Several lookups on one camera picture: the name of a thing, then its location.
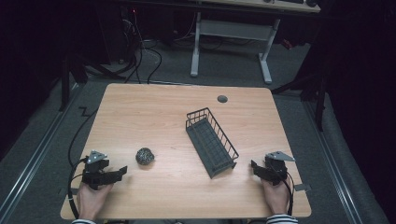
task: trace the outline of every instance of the black cable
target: black cable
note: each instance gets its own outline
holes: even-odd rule
[[[143,44],[143,42],[151,42],[151,41],[154,41],[154,45],[153,45],[153,46],[146,47],[146,46]],[[156,40],[156,39],[150,39],[150,40],[145,39],[145,40],[142,40],[142,45],[145,46],[144,49],[154,49],[154,48],[157,47],[157,45],[158,45],[158,40]]]
[[[135,39],[135,36],[132,35],[132,40],[131,40],[132,44],[127,44],[126,59],[129,61],[128,64],[125,67],[121,68],[120,70],[117,70],[117,71],[114,71],[114,72],[110,71],[112,74],[114,74],[114,75],[122,74],[124,72],[127,72],[127,71],[131,70],[136,65],[136,59],[135,59],[135,56],[134,56],[135,45],[133,44],[134,43],[134,39]],[[89,74],[94,75],[94,76],[102,76],[102,75],[104,75],[104,73],[92,71],[88,67],[85,67],[85,71],[87,73],[89,73]]]
[[[137,69],[140,67],[140,64],[142,63],[142,59],[143,59],[143,53],[142,53],[142,49],[140,48],[139,63],[135,66],[134,71],[131,72],[131,75],[129,75],[127,78],[125,78],[124,83],[127,83],[129,81],[129,79],[132,77],[132,75],[134,74],[134,72],[137,71]],[[139,81],[139,84],[141,84],[139,75],[136,74],[136,76],[137,76],[137,80]]]
[[[128,35],[127,35],[125,32],[124,32],[123,34],[124,34],[124,36],[125,36],[126,46],[128,47],[128,46],[129,46],[129,38],[128,38]]]
[[[293,210],[293,201],[294,201],[294,200],[293,200],[293,196],[294,196],[294,181],[293,181],[293,179],[291,178],[291,175],[288,173],[288,175],[290,176],[291,183],[292,183],[292,185],[293,185],[293,192],[291,192],[290,186],[288,185],[288,183],[286,183],[286,180],[284,180],[284,179],[280,176],[280,174],[277,173],[277,171],[274,169],[273,166],[270,166],[270,168],[275,172],[275,174],[279,177],[279,179],[282,180],[282,182],[285,184],[286,188],[287,188],[288,191],[289,191],[289,209],[288,209],[288,215],[291,216],[292,210]]]
[[[78,162],[76,162],[76,164],[73,165],[72,169],[70,170],[69,180],[67,182],[67,198],[70,203],[70,208],[72,209],[73,215],[75,216],[76,219],[78,219],[79,213],[78,213],[78,210],[77,210],[76,204],[74,202],[74,198],[73,198],[72,181],[74,179],[74,177],[73,177],[74,173],[75,173],[77,167],[79,166],[79,164],[82,162],[86,162],[87,159],[88,158],[81,159]]]
[[[154,49],[148,49],[148,50],[157,53],[158,56],[160,57],[160,62],[158,63],[157,67],[148,75],[148,84],[149,84],[149,80],[151,79],[151,76],[155,73],[155,71],[157,71],[157,69],[160,67],[161,63],[163,62],[163,56],[161,56],[161,54],[157,50]]]
[[[182,39],[174,40],[173,43],[176,45],[179,45],[181,47],[189,47],[189,46],[194,45],[194,42],[195,42],[194,40],[190,40],[192,37],[194,37],[194,35],[186,36]],[[189,42],[189,44],[180,44],[179,42]]]
[[[76,176],[73,177],[72,180],[76,179],[76,178],[79,177],[79,176],[82,176],[82,175],[76,175]]]
[[[174,43],[177,43],[177,41],[179,41],[179,40],[183,40],[183,39],[186,39],[186,38],[190,38],[190,37],[192,37],[192,36],[195,36],[195,35],[191,35],[191,31],[192,31],[192,29],[194,28],[194,24],[196,24],[196,22],[195,22],[195,21],[196,21],[196,18],[197,18],[197,13],[195,12],[195,13],[194,13],[194,16],[192,17],[192,22],[191,22],[191,26],[190,26],[189,31],[187,31],[187,33],[186,33],[185,35],[183,35],[182,37],[173,39],[173,42],[174,42]]]
[[[251,42],[256,42],[256,40],[253,40],[253,39],[248,39],[248,40],[246,40],[246,39],[245,39],[245,42],[243,42],[243,43],[238,43],[238,42],[235,42],[235,41],[231,41],[231,40],[224,39],[223,42],[224,42],[224,43],[227,43],[227,44],[237,45],[237,46],[245,46],[245,45],[250,44]]]
[[[71,155],[70,155],[70,154],[71,154],[71,150],[72,150],[72,146],[73,146],[74,142],[76,141],[76,138],[77,138],[79,132],[80,132],[80,131],[82,130],[82,128],[84,127],[84,125],[88,122],[88,120],[89,120],[94,114],[96,114],[97,111],[98,111],[98,109],[95,109],[95,110],[84,120],[84,122],[79,126],[77,132],[76,132],[75,135],[73,136],[72,141],[70,142],[69,149],[67,150],[67,159],[69,159],[69,164],[70,164],[71,167],[73,167],[73,162],[72,162]]]
[[[219,41],[219,44],[217,46],[215,46],[214,48],[205,48],[205,47],[203,47],[203,45],[201,44],[201,41],[200,41],[200,48],[201,49],[208,49],[208,50],[219,49],[222,46],[223,42],[224,42],[224,39],[221,38],[220,41]]]

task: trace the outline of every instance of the gray carpet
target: gray carpet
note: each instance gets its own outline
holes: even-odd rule
[[[251,43],[255,49],[259,43]],[[139,67],[139,77],[146,81],[149,73],[159,64],[160,58],[150,51],[153,43],[146,43],[143,50],[142,65]],[[190,77],[191,46],[172,48],[158,44],[153,49],[162,55],[162,63],[153,74],[152,83],[175,82],[194,85],[211,86],[246,86],[274,89],[294,79],[309,46],[296,47],[291,50],[274,45],[268,58],[268,64],[273,76],[271,86],[263,83],[260,64],[255,54],[234,50],[226,45],[220,49],[201,51],[200,74]],[[111,69],[121,65],[113,64]],[[87,113],[95,110],[101,101],[108,83],[114,80],[90,76],[89,82],[78,88],[76,100],[70,105],[58,131],[53,135],[47,147],[46,156],[40,162],[34,177],[29,182],[25,192],[18,198],[15,208],[7,218],[7,223],[70,223],[62,220],[60,210],[66,194],[67,177],[70,166],[67,161],[67,150],[86,117],[82,115],[81,106],[87,107]],[[131,83],[137,83],[136,75]],[[296,158],[301,177],[305,184],[311,186],[307,192],[312,207],[312,215],[300,218],[300,223],[351,223],[339,192],[334,185],[332,173],[326,165],[323,154],[323,143],[318,137],[312,118],[307,113],[306,104],[302,103],[296,91],[287,91],[275,95],[276,106],[290,142],[291,150]],[[50,98],[34,113],[26,130],[18,142],[0,163],[0,200],[4,202],[13,186],[22,174],[24,167],[40,147],[40,141],[53,120],[60,115],[58,109],[61,89],[58,84]],[[332,113],[331,102],[327,99],[323,118],[324,138],[342,171],[348,189],[359,209],[362,223],[388,223],[382,210],[375,202],[367,183],[361,176],[359,167],[354,162],[347,145],[339,130]],[[81,150],[91,129],[93,119],[84,125],[72,147],[72,158],[79,159]]]

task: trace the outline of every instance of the metal rail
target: metal rail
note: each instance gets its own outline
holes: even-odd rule
[[[318,140],[321,144],[321,149],[322,149],[323,157],[325,159],[326,166],[329,169],[332,182],[334,183],[335,189],[337,190],[338,196],[341,200],[341,204],[344,206],[344,209],[346,211],[346,216],[349,219],[349,223],[353,223],[353,224],[363,223],[358,208],[353,202],[353,198],[350,194],[349,188],[346,182],[344,181],[344,178],[342,177],[340,170],[338,169],[334,157],[332,156],[332,151],[329,145],[327,144],[324,133],[318,130],[318,126],[315,123],[315,111],[312,108],[312,105],[309,104],[309,102],[303,102],[303,106],[306,113],[308,114],[308,117],[310,118],[310,123],[312,127],[316,131]]]
[[[3,201],[3,204],[0,207],[0,223],[7,223],[8,219],[11,217],[15,207],[23,196],[23,193],[26,191],[27,187],[35,176],[35,172],[38,170],[41,162],[46,157],[47,152],[50,149],[52,138],[61,126],[64,117],[70,108],[70,105],[76,100],[81,90],[82,87],[78,84],[73,86],[71,100],[68,106],[65,108],[64,112],[58,112],[54,121],[51,123],[37,148],[35,149],[32,158],[23,169],[20,177],[16,181],[12,190],[9,192],[7,198]]]

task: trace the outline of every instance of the wrist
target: wrist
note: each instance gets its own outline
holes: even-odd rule
[[[96,220],[96,216],[95,215],[91,215],[91,214],[79,214],[78,216],[79,219],[85,219],[85,220],[90,220],[90,221],[95,221]]]
[[[288,213],[288,210],[284,207],[271,207],[271,212],[274,215],[284,215]]]

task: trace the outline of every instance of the white desk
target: white desk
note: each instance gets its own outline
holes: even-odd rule
[[[289,2],[275,1],[274,3],[265,3],[263,0],[202,0],[201,3],[231,4],[244,7],[265,7],[277,10],[292,10],[299,12],[320,12],[320,8],[309,7],[306,3],[295,4]],[[260,64],[262,66],[262,75],[266,84],[271,84],[272,79],[268,69],[267,57],[276,36],[276,31],[280,20],[277,19],[272,25],[254,25],[247,23],[227,22],[227,21],[210,21],[201,20],[201,13],[197,13],[195,29],[195,45],[192,54],[191,76],[198,76],[199,68],[199,43],[200,35],[217,35],[233,38],[244,38],[265,41],[266,44],[259,54]]]

